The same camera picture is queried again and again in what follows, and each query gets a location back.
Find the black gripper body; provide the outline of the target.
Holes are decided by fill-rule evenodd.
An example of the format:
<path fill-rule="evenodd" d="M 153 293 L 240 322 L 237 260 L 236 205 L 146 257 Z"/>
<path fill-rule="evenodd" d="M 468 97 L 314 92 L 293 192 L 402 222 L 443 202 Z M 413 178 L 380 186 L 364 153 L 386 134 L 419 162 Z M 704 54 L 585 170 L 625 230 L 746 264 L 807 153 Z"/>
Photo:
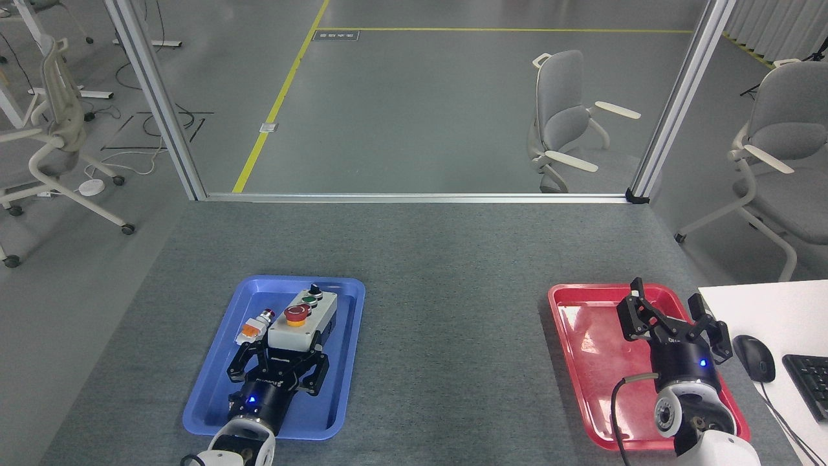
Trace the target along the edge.
<path fill-rule="evenodd" d="M 239 370 L 228 369 L 226 372 L 233 383 L 243 383 L 238 392 L 230 395 L 228 420 L 251 419 L 278 436 L 290 402 L 298 391 L 296 371 L 254 369 L 242 374 Z"/>
<path fill-rule="evenodd" d="M 703 341 L 659 342 L 651 339 L 648 345 L 651 368 L 659 375 L 654 381 L 657 392 L 669 384 L 695 380 L 721 392 L 712 352 Z"/>

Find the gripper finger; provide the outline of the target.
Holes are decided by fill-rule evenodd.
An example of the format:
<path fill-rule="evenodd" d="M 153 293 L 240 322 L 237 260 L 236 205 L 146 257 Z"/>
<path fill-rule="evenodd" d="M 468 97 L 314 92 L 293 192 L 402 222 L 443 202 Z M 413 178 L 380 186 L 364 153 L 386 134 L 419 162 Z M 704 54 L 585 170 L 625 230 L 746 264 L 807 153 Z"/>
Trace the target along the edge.
<path fill-rule="evenodd" d="M 700 342 L 702 333 L 706 332 L 710 350 L 715 355 L 714 363 L 721 365 L 733 357 L 733 348 L 726 322 L 719 321 L 706 308 L 704 298 L 695 293 L 687 299 L 687 304 L 693 319 L 692 325 L 686 332 L 691 342 Z"/>
<path fill-rule="evenodd" d="M 311 343 L 307 352 L 299 355 L 294 365 L 296 386 L 294 390 L 307 392 L 311 396 L 319 395 L 323 380 L 329 369 L 329 358 L 323 353 L 320 343 Z"/>
<path fill-rule="evenodd" d="M 267 344 L 264 341 L 243 342 L 228 366 L 226 373 L 232 383 L 242 383 L 245 380 L 249 361 L 256 357 L 257 363 L 253 369 L 265 365 Z"/>
<path fill-rule="evenodd" d="M 634 278 L 630 289 L 630 294 L 616 307 L 624 338 L 630 342 L 639 337 L 667 342 L 668 337 L 674 337 L 674 325 L 669 324 L 666 316 L 645 298 L 642 278 Z"/>

